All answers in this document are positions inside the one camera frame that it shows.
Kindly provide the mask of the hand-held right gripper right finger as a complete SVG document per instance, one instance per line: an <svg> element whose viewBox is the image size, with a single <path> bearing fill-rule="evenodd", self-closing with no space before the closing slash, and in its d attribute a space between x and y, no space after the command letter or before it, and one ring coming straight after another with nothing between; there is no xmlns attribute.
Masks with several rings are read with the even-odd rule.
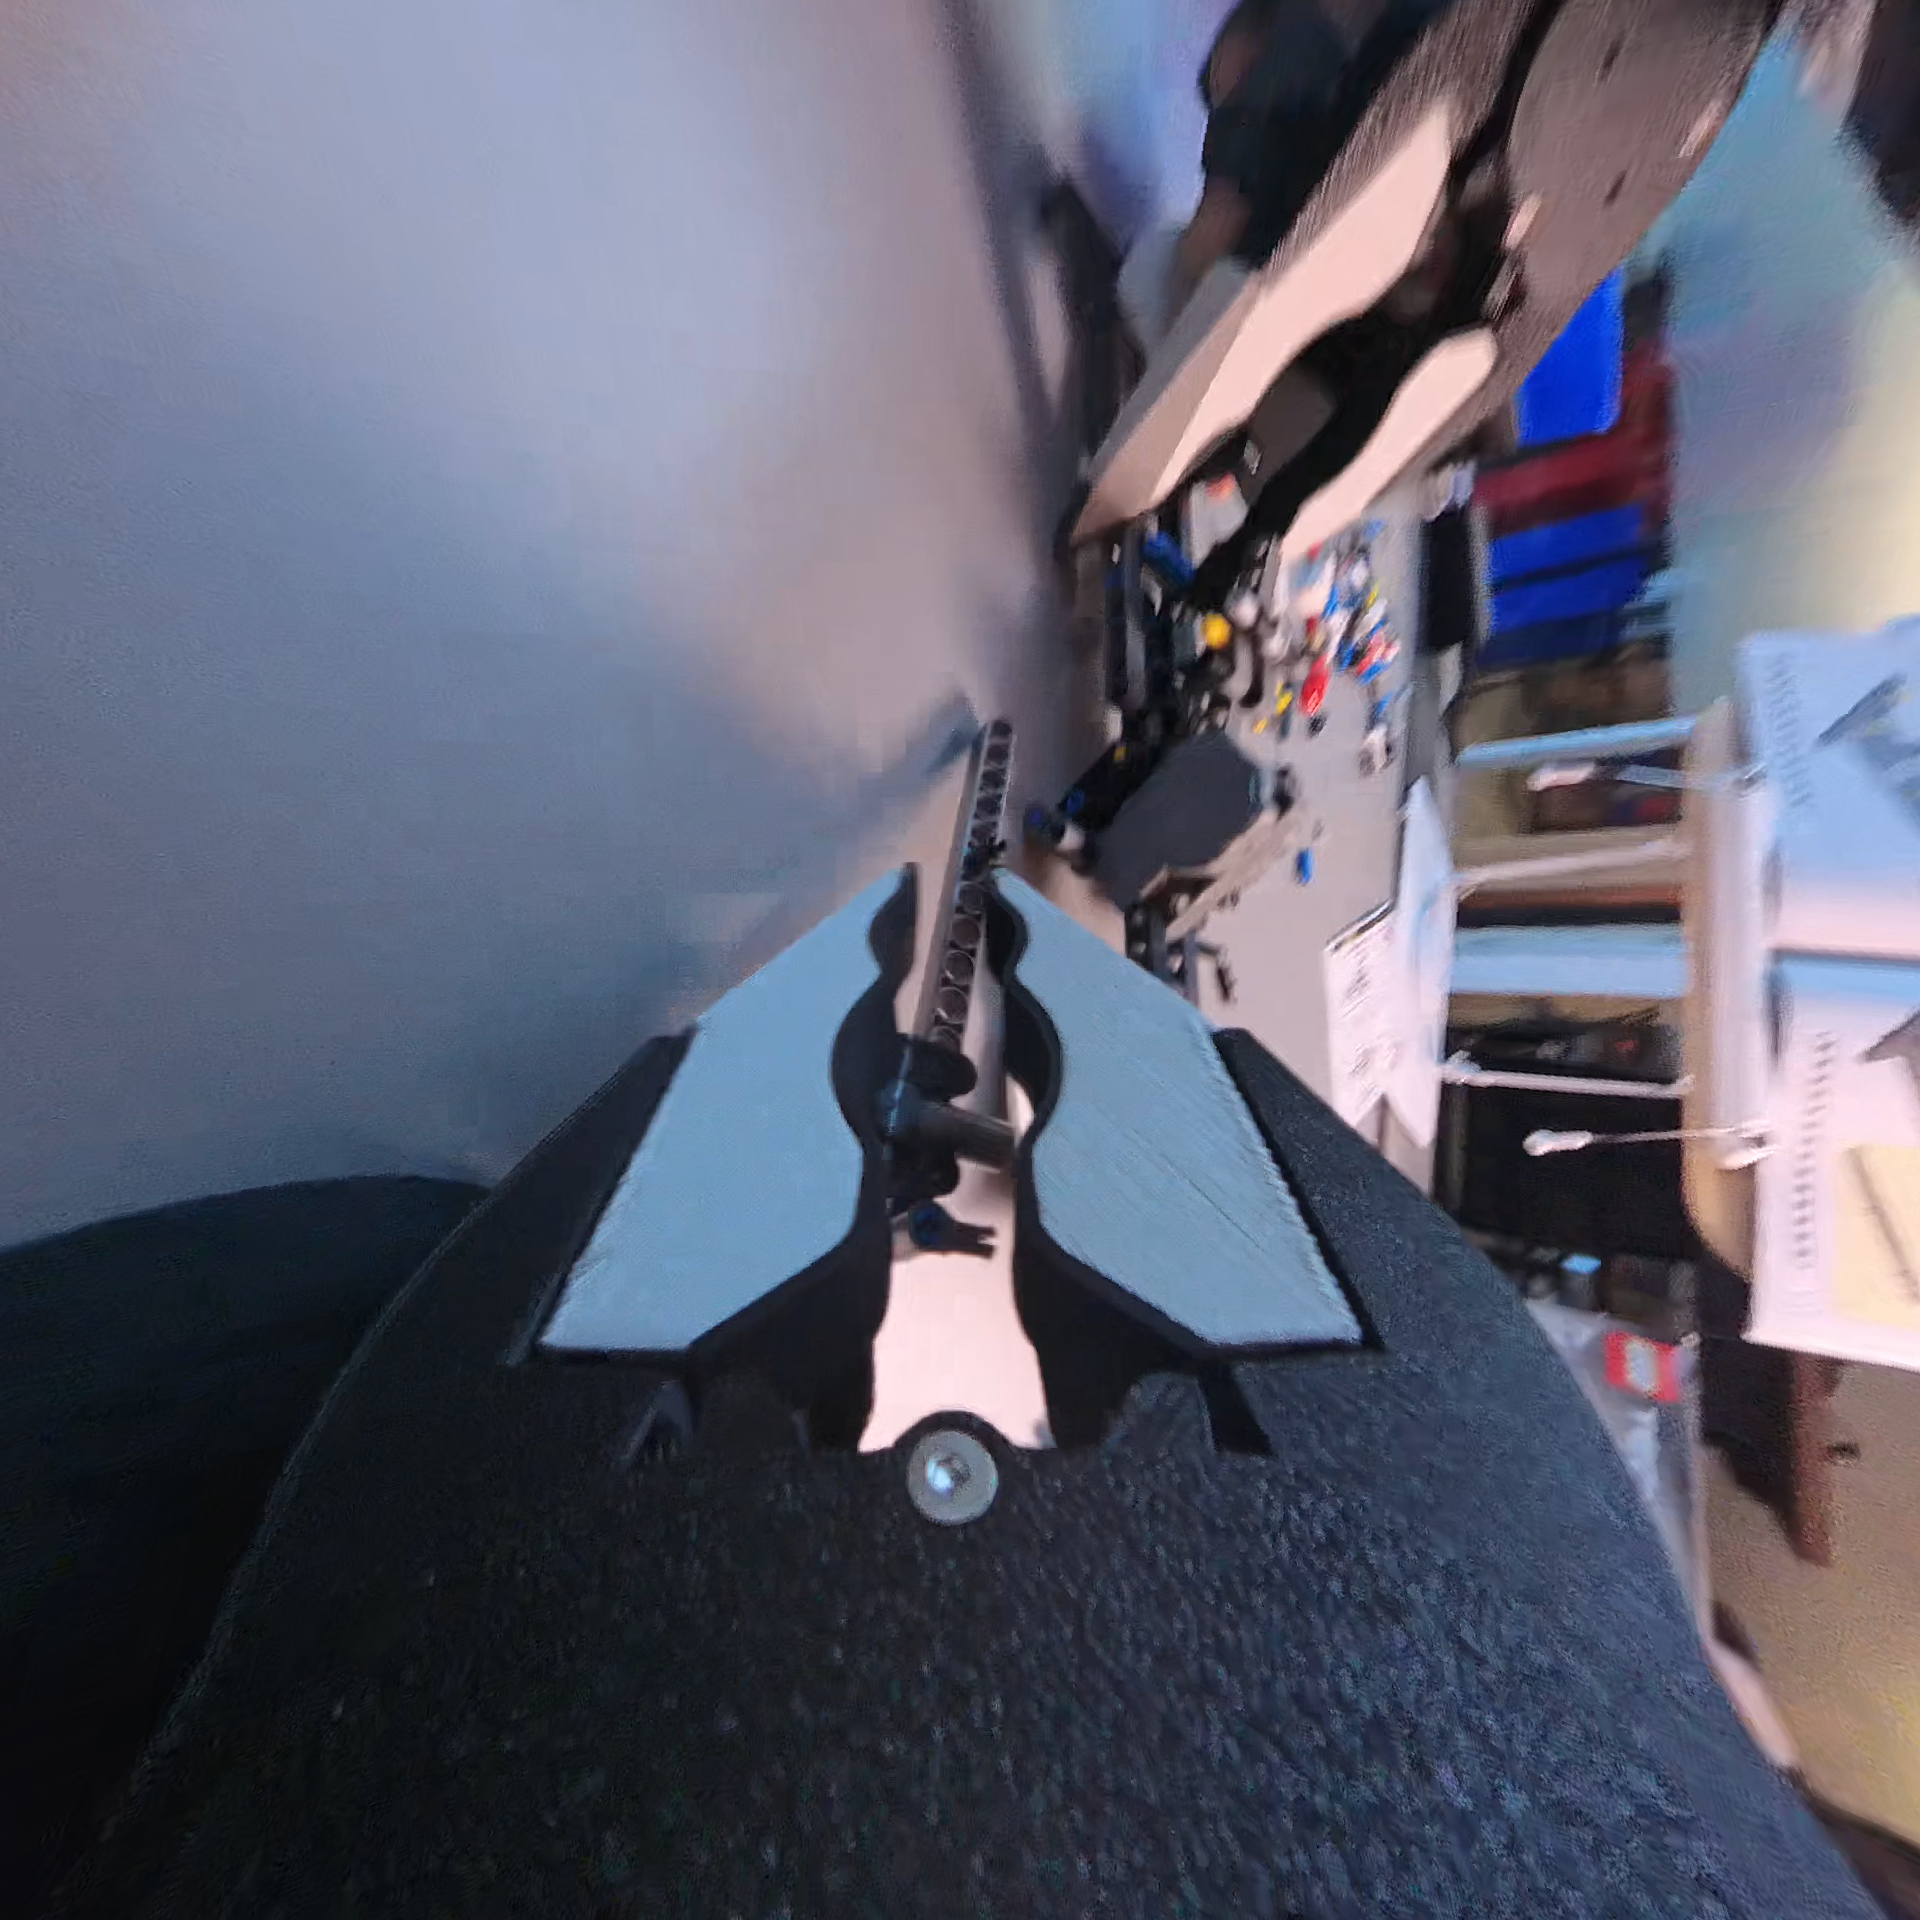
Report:
<svg viewBox="0 0 1920 1920"><path fill-rule="evenodd" d="M1365 1354L1365 1307L1220 1030L1011 873L991 971L1029 1104L1012 1285L1050 1443L1100 1450L1136 1388L1173 1376L1220 1444L1261 1451L1239 1366Z"/></svg>

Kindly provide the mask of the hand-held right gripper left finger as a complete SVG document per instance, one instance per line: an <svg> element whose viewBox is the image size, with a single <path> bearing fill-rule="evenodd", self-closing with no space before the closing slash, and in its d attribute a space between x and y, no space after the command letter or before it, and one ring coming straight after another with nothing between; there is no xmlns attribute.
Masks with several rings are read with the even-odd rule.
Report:
<svg viewBox="0 0 1920 1920"><path fill-rule="evenodd" d="M877 1104L919 912L916 868L874 881L699 1014L544 1313L541 1360L630 1362L693 1405L756 1384L814 1450L860 1448L894 1264Z"/></svg>

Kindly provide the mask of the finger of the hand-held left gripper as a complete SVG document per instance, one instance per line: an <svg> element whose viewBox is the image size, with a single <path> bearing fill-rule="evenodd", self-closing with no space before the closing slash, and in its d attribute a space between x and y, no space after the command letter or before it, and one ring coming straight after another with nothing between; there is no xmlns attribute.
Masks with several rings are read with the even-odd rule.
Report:
<svg viewBox="0 0 1920 1920"><path fill-rule="evenodd" d="M1448 186L1451 102L1434 102L1356 182L1326 180L1268 262L1218 261L1147 352L1070 525L1087 544L1156 509L1274 381L1406 274Z"/></svg>
<svg viewBox="0 0 1920 1920"><path fill-rule="evenodd" d="M1436 344L1384 401L1367 401L1336 419L1343 440L1327 474L1304 485L1307 493L1277 540L1279 561L1304 561L1367 521L1380 496L1453 444L1456 419L1478 402L1498 369L1498 331L1466 326Z"/></svg>

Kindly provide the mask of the grey toy brick beam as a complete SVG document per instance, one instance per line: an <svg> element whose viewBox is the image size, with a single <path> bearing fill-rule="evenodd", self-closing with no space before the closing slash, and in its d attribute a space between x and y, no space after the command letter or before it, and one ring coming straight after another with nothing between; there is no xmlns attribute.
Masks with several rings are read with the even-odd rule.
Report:
<svg viewBox="0 0 1920 1920"><path fill-rule="evenodd" d="M1002 1110L973 1107L978 1070L967 1052L988 952L991 878L1005 854L1014 753L1016 731L1008 717L990 720L970 741L950 873L919 1012L875 1102L899 1260L995 1256L995 1227L955 1217L949 1196L967 1169L1005 1173L1016 1153L1014 1124Z"/></svg>

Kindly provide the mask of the toy brick vehicle chassis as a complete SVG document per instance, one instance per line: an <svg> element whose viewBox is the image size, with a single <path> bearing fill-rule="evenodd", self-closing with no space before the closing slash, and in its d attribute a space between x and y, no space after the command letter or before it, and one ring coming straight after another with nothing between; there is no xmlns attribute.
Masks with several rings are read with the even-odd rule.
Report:
<svg viewBox="0 0 1920 1920"><path fill-rule="evenodd" d="M1277 867L1311 875L1320 822L1258 725L1287 661L1279 557L1223 612L1187 601L1195 563L1178 524L1126 521L1084 549L1114 734L1056 801L1023 811L1023 841L1084 875L1120 912L1122 948L1191 1005L1231 1003L1229 956L1210 923Z"/></svg>

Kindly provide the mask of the grey desk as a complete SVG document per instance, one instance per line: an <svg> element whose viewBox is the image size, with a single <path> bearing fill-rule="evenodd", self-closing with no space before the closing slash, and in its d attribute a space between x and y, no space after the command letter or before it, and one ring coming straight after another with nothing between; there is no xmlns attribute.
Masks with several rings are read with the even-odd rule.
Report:
<svg viewBox="0 0 1920 1920"><path fill-rule="evenodd" d="M1098 741L1040 202L1228 4L4 4L4 1245L492 1185Z"/></svg>

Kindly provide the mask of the stack of blue red bins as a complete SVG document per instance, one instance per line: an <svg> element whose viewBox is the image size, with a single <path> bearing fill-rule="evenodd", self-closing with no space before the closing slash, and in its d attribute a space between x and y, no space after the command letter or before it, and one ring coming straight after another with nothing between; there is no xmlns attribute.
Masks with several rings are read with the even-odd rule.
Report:
<svg viewBox="0 0 1920 1920"><path fill-rule="evenodd" d="M1661 261L1578 308L1516 401L1516 445L1478 468L1493 621L1486 672L1597 656L1669 557L1676 385Z"/></svg>

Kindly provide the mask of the pile of small toy bricks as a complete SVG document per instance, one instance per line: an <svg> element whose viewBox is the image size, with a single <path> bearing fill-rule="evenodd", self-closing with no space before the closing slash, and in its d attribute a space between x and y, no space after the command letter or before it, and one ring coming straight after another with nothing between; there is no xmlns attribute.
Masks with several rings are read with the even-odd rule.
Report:
<svg viewBox="0 0 1920 1920"><path fill-rule="evenodd" d="M1342 728L1359 778L1398 760L1402 621L1384 566L1394 532L1387 518L1363 518L1268 569L1254 627L1260 747L1327 742Z"/></svg>

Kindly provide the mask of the white printed sticker sheet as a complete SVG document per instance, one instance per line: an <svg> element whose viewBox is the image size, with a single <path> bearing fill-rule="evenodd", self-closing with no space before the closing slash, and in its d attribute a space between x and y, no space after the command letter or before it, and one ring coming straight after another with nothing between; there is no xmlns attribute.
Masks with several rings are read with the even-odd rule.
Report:
<svg viewBox="0 0 1920 1920"><path fill-rule="evenodd" d="M1380 902L1324 947L1327 1104L1356 1131L1390 1100L1402 1064L1398 912Z"/></svg>

